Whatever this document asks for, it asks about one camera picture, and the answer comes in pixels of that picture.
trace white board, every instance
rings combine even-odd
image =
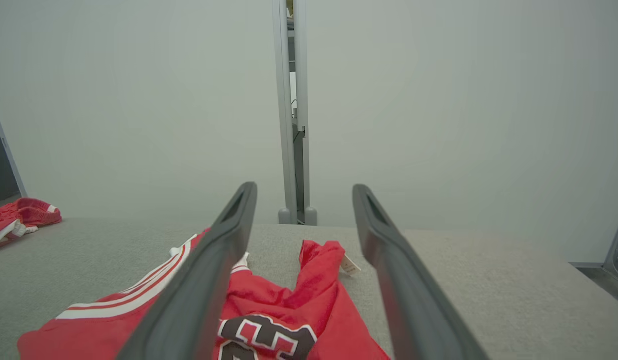
[[[617,1],[306,7],[318,225],[353,226],[364,183],[403,229],[603,262],[618,226]]]
[[[271,2],[0,1],[0,122],[28,196],[69,217],[210,224],[283,169]]]

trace table top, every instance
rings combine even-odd
[[[73,303],[137,282],[205,225],[68,218],[0,248],[0,357]],[[565,260],[482,234],[403,231],[493,359],[618,359],[618,301]],[[361,269],[340,281],[372,337],[392,354],[374,269],[354,228],[254,225],[249,268],[295,286],[302,239],[336,240]]]

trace red fabric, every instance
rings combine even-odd
[[[60,210],[53,208],[48,211],[50,204],[36,198],[23,197],[18,200],[7,203],[0,207],[0,231],[9,226],[15,220],[23,224],[25,227],[44,226],[59,223],[62,221]],[[12,233],[8,233],[9,239],[14,239]],[[8,241],[0,242],[0,246],[9,243]]]
[[[191,240],[194,247],[202,235]],[[121,309],[148,294],[158,276],[177,271],[183,262],[187,243],[165,264],[154,269],[143,281],[102,298],[119,301],[114,305],[75,304],[59,315],[78,317]],[[338,266],[344,255],[334,241],[320,246],[303,241],[300,274],[294,291],[255,276],[244,266],[234,266],[226,302],[222,308],[213,359],[388,359],[366,329],[342,284]],[[40,330],[24,333],[18,350],[27,359],[112,359],[124,345],[157,295],[123,314],[111,317],[56,318]]]

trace jersey lettering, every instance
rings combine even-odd
[[[239,360],[254,360],[257,355],[254,350],[247,348],[250,346],[273,350],[278,359],[306,359],[317,340],[309,325],[291,330],[263,315],[247,315],[224,320],[220,324],[218,335],[232,340],[220,347],[221,360],[228,358],[231,360],[233,357]]]

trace white tag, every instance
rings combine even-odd
[[[346,254],[342,257],[340,267],[347,273],[348,276],[352,276],[362,271],[362,269],[352,262]]]

